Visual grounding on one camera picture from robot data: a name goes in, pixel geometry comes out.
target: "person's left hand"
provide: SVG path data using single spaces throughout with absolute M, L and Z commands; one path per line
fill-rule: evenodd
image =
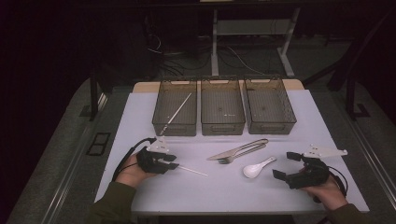
M 122 168 L 131 164 L 134 165 L 123 169 L 119 173 L 116 178 L 116 182 L 131 186 L 132 188 L 136 188 L 143 180 L 156 175 L 152 173 L 146 173 L 139 167 L 139 165 L 137 164 L 136 154 L 130 156 L 128 160 L 124 163 Z

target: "floor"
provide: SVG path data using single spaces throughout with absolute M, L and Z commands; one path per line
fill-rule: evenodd
M 256 72 L 253 70 L 256 70 L 265 75 L 280 74 L 286 78 L 276 54 L 276 47 L 281 44 L 279 39 L 244 38 L 243 41 L 232 38 L 219 41 L 221 75 L 254 74 Z M 295 78 L 305 80 L 314 75 L 338 60 L 349 46 L 349 43 L 331 43 L 326 47 L 324 41 L 321 36 L 292 39 L 288 57 Z M 166 69 L 160 70 L 158 77 L 164 74 L 210 75 L 210 54 L 205 39 L 202 44 L 206 48 L 203 48 L 198 57 L 183 54 L 166 57 L 163 63 Z M 345 88 L 340 91 L 328 91 L 326 84 L 330 77 L 331 74 L 305 88 L 311 91 L 335 144 L 339 148 L 348 148 L 349 156 L 344 157 L 344 160 L 371 210 L 367 216 L 374 223 L 394 223 L 396 206 L 394 198 L 392 199 L 395 190 L 392 180 L 396 178 L 396 164 L 393 162 L 393 158 L 396 158 L 396 151 L 393 150 L 396 146 L 396 127 L 359 84 L 356 89 L 356 103 L 363 104 L 370 117 L 351 120 L 344 109 Z M 93 203 L 123 106 L 131 89 L 131 86 L 116 87 L 112 94 L 102 99 L 99 114 L 94 121 L 90 121 L 84 113 L 90 105 L 89 80 L 81 85 L 64 112 L 64 117 L 8 223 L 84 222 L 89 206 Z M 96 133 L 110 133 L 109 141 L 102 156 L 88 156 L 86 151 Z M 379 164 L 373 161 L 375 157 L 380 161 Z M 186 218 L 188 217 L 162 217 L 156 221 L 182 223 L 184 220 L 185 223 L 192 223 L 191 219 Z M 323 215 L 271 218 L 268 220 L 268 217 L 217 217 L 216 220 L 210 220 L 215 221 L 213 223 L 314 224 L 320 221 Z

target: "table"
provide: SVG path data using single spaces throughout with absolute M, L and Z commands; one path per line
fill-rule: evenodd
M 309 91 L 295 79 L 284 80 L 297 123 L 289 135 L 248 134 L 237 136 L 202 136 L 200 105 L 198 103 L 197 135 L 194 137 L 165 137 L 170 154 L 182 166 L 207 174 L 197 175 L 182 169 L 168 171 L 139 186 L 132 204 L 138 216 L 161 215 L 293 215 L 324 212 L 322 204 L 313 203 L 306 193 L 289 189 L 274 179 L 272 170 L 295 174 L 300 161 L 286 158 L 287 151 L 306 152 L 310 144 L 336 148 Z M 107 165 L 96 195 L 102 198 L 118 163 L 138 141 L 155 135 L 151 124 L 159 83 L 137 83 L 130 94 Z M 269 139 L 267 147 L 236 159 L 231 164 L 219 164 L 206 158 L 224 150 L 242 146 L 261 138 Z M 263 161 L 270 156 L 277 161 L 266 166 L 261 174 L 248 179 L 242 174 L 244 166 Z M 343 173 L 349 191 L 347 199 L 362 212 L 369 208 L 341 157 L 323 161 Z

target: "spoon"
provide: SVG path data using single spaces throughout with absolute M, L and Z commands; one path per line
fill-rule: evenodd
M 267 164 L 276 161 L 275 157 L 270 157 L 265 161 L 262 161 L 260 163 L 254 164 L 254 165 L 248 165 L 244 167 L 244 175 L 248 178 L 254 178 L 259 175 L 259 173 L 262 171 L 262 168 L 266 166 Z

